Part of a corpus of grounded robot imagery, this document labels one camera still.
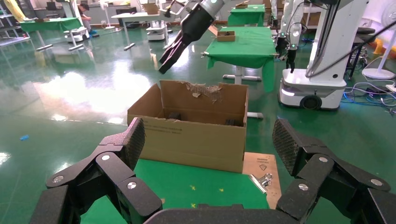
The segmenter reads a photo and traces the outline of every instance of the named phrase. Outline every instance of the small cardboard box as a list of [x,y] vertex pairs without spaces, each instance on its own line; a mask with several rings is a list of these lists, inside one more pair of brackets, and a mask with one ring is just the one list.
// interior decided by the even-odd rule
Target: small cardboard box
[[155,3],[146,3],[146,4],[142,4],[144,11],[147,12],[147,14],[149,15],[156,15],[158,14],[158,6]]
[[[143,118],[146,142],[140,158],[241,173],[245,151],[248,86],[206,87],[160,81],[128,109],[130,124]],[[166,119],[170,113],[181,120]],[[234,119],[237,126],[225,125]]]
[[235,41],[235,31],[218,31],[217,41],[219,42]]
[[248,7],[248,3],[249,1],[244,1],[242,3],[239,3],[237,5],[235,5],[235,8],[247,8]]

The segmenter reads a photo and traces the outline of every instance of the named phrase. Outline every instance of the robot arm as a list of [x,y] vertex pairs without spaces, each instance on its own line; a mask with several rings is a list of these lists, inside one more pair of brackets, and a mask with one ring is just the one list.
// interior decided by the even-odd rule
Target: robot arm
[[160,59],[160,73],[164,74],[177,62],[184,49],[199,40],[216,18],[216,14],[229,0],[203,0],[197,3],[181,22],[181,30]]
[[278,19],[277,19],[278,8],[277,8],[276,1],[277,0],[271,0],[271,12],[272,12],[271,23],[272,23],[272,26],[276,27],[276,29],[277,29],[277,27],[278,27]]
[[291,69],[291,73],[294,71],[294,60],[296,59],[296,53],[298,49],[298,42],[300,41],[301,35],[301,19],[304,13],[304,0],[294,0],[293,4],[293,15],[288,25],[289,30],[289,51],[287,53],[286,69]]
[[297,46],[301,35],[300,22],[304,13],[303,3],[304,0],[285,1],[281,29],[276,42],[276,51],[279,55],[282,55],[283,50],[287,48],[288,41],[290,42],[287,53],[288,58],[286,61],[286,68],[288,69],[290,65],[292,73],[294,71],[294,59],[296,58]]

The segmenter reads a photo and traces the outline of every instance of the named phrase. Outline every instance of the metal clip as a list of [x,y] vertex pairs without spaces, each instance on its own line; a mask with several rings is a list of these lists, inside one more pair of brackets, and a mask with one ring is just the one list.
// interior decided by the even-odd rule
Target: metal clip
[[202,54],[201,58],[204,58],[205,56],[208,56],[208,55],[209,55],[209,53],[208,53],[208,52],[206,52],[206,51],[204,51],[204,52],[201,52],[201,54]]
[[265,174],[262,178],[257,179],[253,174],[249,175],[250,180],[261,190],[263,194],[265,194],[267,190],[267,186],[271,185],[272,174]]

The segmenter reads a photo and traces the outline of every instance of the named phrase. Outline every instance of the metal screw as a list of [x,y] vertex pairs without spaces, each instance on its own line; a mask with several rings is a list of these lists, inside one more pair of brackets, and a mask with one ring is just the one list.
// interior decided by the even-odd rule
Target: metal screw
[[305,184],[303,184],[303,183],[299,184],[298,187],[299,187],[301,190],[308,190],[308,186],[305,185]]
[[134,189],[136,187],[136,183],[135,182],[130,182],[128,184],[128,189]]
[[102,160],[108,160],[108,159],[110,159],[110,156],[109,156],[109,155],[104,155],[104,156],[102,156]]
[[62,180],[63,180],[63,176],[62,176],[62,175],[59,175],[59,176],[56,176],[56,177],[52,180],[52,182],[58,183],[58,182],[61,182]]
[[327,162],[327,159],[325,157],[319,157],[319,160],[322,162]]
[[382,182],[377,179],[371,179],[371,182],[377,186],[382,186]]

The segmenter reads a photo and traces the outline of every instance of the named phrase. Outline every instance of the black cable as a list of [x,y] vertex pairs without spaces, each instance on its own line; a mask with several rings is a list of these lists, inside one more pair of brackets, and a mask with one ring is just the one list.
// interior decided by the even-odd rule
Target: black cable
[[[295,23],[293,23],[291,26],[290,26],[290,28],[294,25],[294,24],[301,24],[302,26],[304,26],[305,27],[305,32],[308,30],[308,27],[305,25],[305,24],[303,24],[303,23],[300,23],[300,22],[295,22]],[[305,34],[305,32],[302,32],[301,31],[301,34],[300,34],[300,38],[302,38],[302,34]],[[305,47],[307,45],[307,42],[305,42],[305,44],[304,44],[304,46],[297,46],[298,48],[303,48],[303,47]]]
[[301,2],[300,4],[298,4],[298,6],[296,7],[296,9],[294,10],[293,14],[292,14],[291,17],[290,17],[289,25],[287,26],[287,29],[286,29],[286,40],[287,40],[289,43],[290,43],[290,40],[287,39],[287,33],[289,33],[289,38],[290,38],[290,30],[289,30],[289,28],[290,28],[291,20],[293,19],[294,14],[296,14],[296,11],[297,11],[298,7],[300,7],[300,5],[301,5],[301,4],[304,4],[304,3],[305,3],[305,1]]
[[379,35],[381,35],[383,32],[385,32],[386,30],[388,30],[389,28],[391,28],[392,26],[396,25],[396,21],[392,22],[391,24],[387,25],[386,27],[384,27],[383,29],[381,29],[378,33],[374,34],[370,39],[366,40],[365,42],[357,45],[353,50],[349,51],[348,53],[344,54],[344,56],[340,57],[339,59],[337,59],[335,62],[331,63],[329,66],[325,67],[324,69],[318,71],[315,74],[312,74],[310,76],[308,76],[309,73],[311,73],[312,69],[316,69],[317,68],[317,64],[318,62],[316,62],[315,64],[312,65],[312,67],[310,69],[307,70],[307,74],[305,75],[306,77],[315,77],[318,76],[320,74],[322,74],[323,72],[329,70],[331,67],[333,67],[334,65],[338,64],[339,62],[341,62],[342,60],[344,60],[346,57],[349,57],[349,55],[353,52],[355,52],[357,49],[360,49],[361,47],[363,47],[365,44],[372,42],[372,40],[376,37],[378,37]]

